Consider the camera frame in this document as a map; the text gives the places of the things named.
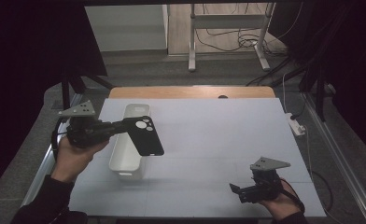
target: hand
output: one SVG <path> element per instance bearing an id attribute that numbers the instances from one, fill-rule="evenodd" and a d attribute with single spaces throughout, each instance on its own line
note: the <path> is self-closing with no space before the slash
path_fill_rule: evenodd
<path id="1" fill-rule="evenodd" d="M 294 193 L 294 190 L 289 186 L 288 183 L 285 181 L 281 182 L 285 191 L 297 197 L 297 195 Z M 278 197 L 272 201 L 260 201 L 259 204 L 266 207 L 276 221 L 280 221 L 285 217 L 301 211 L 300 207 L 294 201 L 282 193 L 280 193 Z"/>
<path id="2" fill-rule="evenodd" d="M 93 155 L 107 144 L 108 141 L 105 141 L 93 147 L 79 148 L 70 145 L 67 137 L 63 137 L 59 143 L 57 164 L 51 178 L 66 183 L 74 181 L 92 161 Z"/>

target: wall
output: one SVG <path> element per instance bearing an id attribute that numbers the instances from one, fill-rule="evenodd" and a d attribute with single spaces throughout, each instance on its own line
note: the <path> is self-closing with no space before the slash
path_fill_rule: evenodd
<path id="1" fill-rule="evenodd" d="M 166 7 L 86 7 L 101 51 L 167 49 Z"/>

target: tabletop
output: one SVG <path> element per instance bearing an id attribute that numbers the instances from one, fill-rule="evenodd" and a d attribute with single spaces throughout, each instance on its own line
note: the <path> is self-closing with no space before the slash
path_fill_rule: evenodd
<path id="1" fill-rule="evenodd" d="M 120 180 L 108 167 L 118 141 L 118 136 L 112 137 L 78 177 L 71 209 L 107 217 L 271 217 L 261 205 L 241 203 L 229 187 L 229 183 L 242 188 L 253 186 L 249 165 L 264 156 L 290 162 L 290 168 L 278 173 L 301 196 L 307 216 L 325 216 L 279 99 L 270 95 L 272 90 L 140 89 L 114 89 L 100 119 L 121 119 L 128 104 L 150 105 L 165 154 L 146 157 L 143 179 Z M 254 92 L 261 91 L 262 98 L 253 97 Z M 140 98 L 126 98 L 124 92 Z M 218 99 L 221 94 L 230 98 Z"/>

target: white bin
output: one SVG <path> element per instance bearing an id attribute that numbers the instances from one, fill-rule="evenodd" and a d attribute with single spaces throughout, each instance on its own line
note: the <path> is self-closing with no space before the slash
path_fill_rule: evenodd
<path id="1" fill-rule="evenodd" d="M 131 104 L 125 107 L 124 118 L 150 116 L 150 106 Z M 119 179 L 142 179 L 146 167 L 146 158 L 139 155 L 131 137 L 119 133 L 110 158 L 109 168 Z"/>

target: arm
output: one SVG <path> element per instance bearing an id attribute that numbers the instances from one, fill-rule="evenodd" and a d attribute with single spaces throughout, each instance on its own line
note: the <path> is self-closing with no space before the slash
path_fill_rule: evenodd
<path id="1" fill-rule="evenodd" d="M 20 208 L 11 223 L 50 223 L 59 215 L 66 214 L 73 181 L 87 167 L 93 155 L 107 144 L 104 142 L 93 147 L 77 148 L 71 146 L 67 138 L 62 138 L 52 174 L 45 177 L 35 199 Z"/>
<path id="2" fill-rule="evenodd" d="M 285 181 L 281 181 L 284 190 L 295 195 L 294 190 Z M 307 224 L 300 207 L 284 194 L 272 201 L 260 201 L 259 204 L 265 206 L 278 224 Z"/>

